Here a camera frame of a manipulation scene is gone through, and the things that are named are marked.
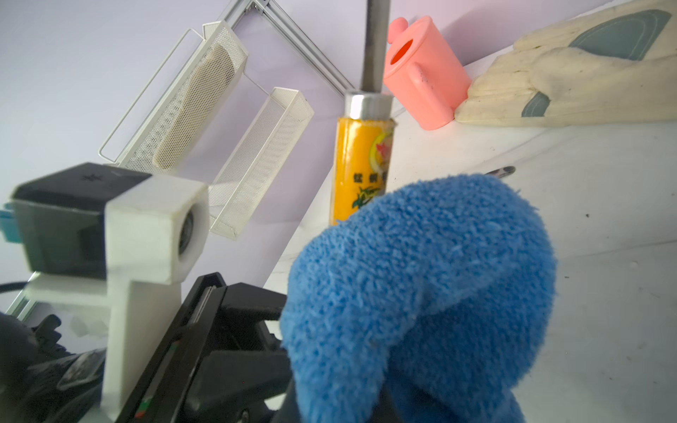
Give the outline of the lower white mesh shelf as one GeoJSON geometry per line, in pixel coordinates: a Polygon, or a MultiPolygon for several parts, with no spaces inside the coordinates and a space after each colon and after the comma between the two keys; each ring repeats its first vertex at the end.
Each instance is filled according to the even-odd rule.
{"type": "Polygon", "coordinates": [[[313,116],[300,91],[273,88],[209,187],[212,233],[237,239],[313,116]]]}

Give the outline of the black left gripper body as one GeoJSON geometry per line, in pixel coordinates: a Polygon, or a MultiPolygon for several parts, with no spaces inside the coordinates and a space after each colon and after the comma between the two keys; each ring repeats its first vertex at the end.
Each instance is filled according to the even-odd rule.
{"type": "Polygon", "coordinates": [[[119,422],[271,422],[266,400],[292,371],[267,327],[287,297],[220,273],[199,277],[160,341],[119,422]]]}

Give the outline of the upper white mesh shelf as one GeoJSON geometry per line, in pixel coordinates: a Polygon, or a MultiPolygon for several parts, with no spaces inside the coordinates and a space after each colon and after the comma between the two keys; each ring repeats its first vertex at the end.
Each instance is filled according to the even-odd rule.
{"type": "MultiPolygon", "coordinates": [[[[183,39],[188,35],[197,35],[197,31],[192,28],[187,29],[179,41],[182,42],[183,39]]],[[[179,109],[183,104],[185,91],[188,87],[190,77],[192,76],[195,68],[204,61],[206,55],[217,44],[220,44],[224,49],[226,49],[231,56],[234,65],[234,77],[231,81],[231,84],[220,98],[220,102],[218,103],[217,107],[211,113],[211,116],[208,117],[197,142],[199,142],[208,125],[213,121],[213,118],[219,111],[220,107],[234,92],[234,89],[244,75],[246,63],[249,57],[247,49],[245,49],[240,39],[232,30],[231,26],[229,26],[229,24],[227,24],[227,22],[224,20],[204,24],[203,33],[197,35],[197,37],[199,37],[200,44],[193,52],[190,59],[185,65],[183,65],[183,68],[180,70],[169,88],[167,88],[162,97],[160,97],[160,100],[158,100],[158,102],[155,104],[153,109],[144,119],[143,123],[141,123],[139,128],[134,132],[132,139],[127,142],[121,153],[119,153],[116,158],[110,158],[109,156],[105,155],[104,149],[107,147],[109,141],[113,139],[114,135],[116,135],[116,132],[120,129],[124,121],[127,119],[130,111],[134,109],[134,106],[137,104],[136,102],[132,103],[132,105],[128,108],[128,111],[125,112],[121,120],[117,123],[116,127],[103,141],[102,146],[98,150],[98,155],[100,158],[104,159],[108,165],[123,167],[148,174],[173,174],[176,172],[182,161],[185,160],[191,150],[175,167],[169,170],[162,170],[158,167],[155,167],[155,165],[153,165],[153,155],[155,154],[160,142],[167,135],[172,123],[174,123],[174,120],[177,118],[179,109]]]]}

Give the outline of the blue microfibre rag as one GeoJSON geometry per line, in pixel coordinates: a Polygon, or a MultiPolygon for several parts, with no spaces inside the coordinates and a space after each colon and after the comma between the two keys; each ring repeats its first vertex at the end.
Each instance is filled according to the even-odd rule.
{"type": "Polygon", "coordinates": [[[305,422],[521,422],[556,261],[544,223],[493,176],[379,197],[296,258],[280,328],[305,422]]]}

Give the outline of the beige glove in shelf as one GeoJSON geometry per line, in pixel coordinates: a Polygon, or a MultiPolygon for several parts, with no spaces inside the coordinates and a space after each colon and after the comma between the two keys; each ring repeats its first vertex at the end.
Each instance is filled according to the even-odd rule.
{"type": "Polygon", "coordinates": [[[153,155],[155,167],[172,169],[192,149],[233,77],[231,56],[217,44],[190,77],[177,118],[153,155]]]}

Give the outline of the white mesh shelf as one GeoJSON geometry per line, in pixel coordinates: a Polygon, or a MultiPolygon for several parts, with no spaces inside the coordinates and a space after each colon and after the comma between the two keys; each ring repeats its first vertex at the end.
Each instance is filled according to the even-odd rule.
{"type": "MultiPolygon", "coordinates": [[[[187,29],[179,41],[182,42],[183,39],[188,35],[197,35],[197,31],[192,28],[187,29]]],[[[176,172],[182,161],[185,160],[191,150],[175,167],[169,170],[162,170],[158,167],[155,167],[155,165],[153,165],[153,155],[155,154],[160,142],[167,135],[172,123],[174,123],[174,120],[177,118],[179,109],[183,104],[185,91],[188,87],[190,77],[192,76],[195,68],[204,61],[206,55],[217,44],[220,44],[224,49],[226,49],[231,56],[234,65],[234,77],[231,81],[231,84],[220,98],[220,102],[218,103],[217,107],[211,113],[211,116],[208,117],[197,142],[199,142],[208,125],[213,121],[213,118],[219,111],[220,107],[234,92],[234,89],[244,75],[246,63],[249,57],[247,49],[245,49],[240,39],[232,30],[231,26],[229,26],[229,24],[227,24],[227,22],[224,20],[204,24],[203,33],[197,35],[197,37],[199,37],[200,44],[193,52],[190,59],[185,65],[183,65],[183,68],[180,70],[169,88],[167,88],[162,97],[160,97],[160,100],[158,100],[158,102],[155,104],[153,109],[144,119],[143,123],[141,123],[139,128],[134,132],[132,139],[127,142],[121,153],[119,153],[116,158],[110,158],[109,156],[105,155],[104,149],[107,147],[109,141],[113,139],[114,135],[116,135],[116,132],[120,129],[124,121],[127,119],[130,111],[134,109],[134,106],[137,104],[136,102],[132,103],[132,105],[128,108],[128,111],[125,112],[121,120],[117,123],[116,127],[103,141],[102,146],[98,150],[98,155],[100,158],[104,159],[108,165],[123,167],[148,174],[173,174],[176,172]]]]}
{"type": "Polygon", "coordinates": [[[300,91],[273,88],[209,187],[212,233],[237,239],[313,116],[300,91]]]}

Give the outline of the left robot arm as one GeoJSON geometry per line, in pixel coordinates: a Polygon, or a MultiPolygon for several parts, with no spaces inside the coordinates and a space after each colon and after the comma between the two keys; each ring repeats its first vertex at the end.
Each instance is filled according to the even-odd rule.
{"type": "MultiPolygon", "coordinates": [[[[286,296],[218,273],[198,278],[123,405],[121,422],[269,422],[268,398],[292,379],[286,351],[267,328],[286,296]]],[[[58,317],[28,327],[1,318],[1,419],[77,422],[102,399],[104,350],[71,354],[58,317]]]]}

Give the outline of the pink watering can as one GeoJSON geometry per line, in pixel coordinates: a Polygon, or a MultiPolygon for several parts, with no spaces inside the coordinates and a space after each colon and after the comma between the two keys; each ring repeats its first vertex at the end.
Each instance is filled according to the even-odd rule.
{"type": "Polygon", "coordinates": [[[454,120],[472,79],[428,16],[391,22],[384,84],[423,130],[454,120]]]}

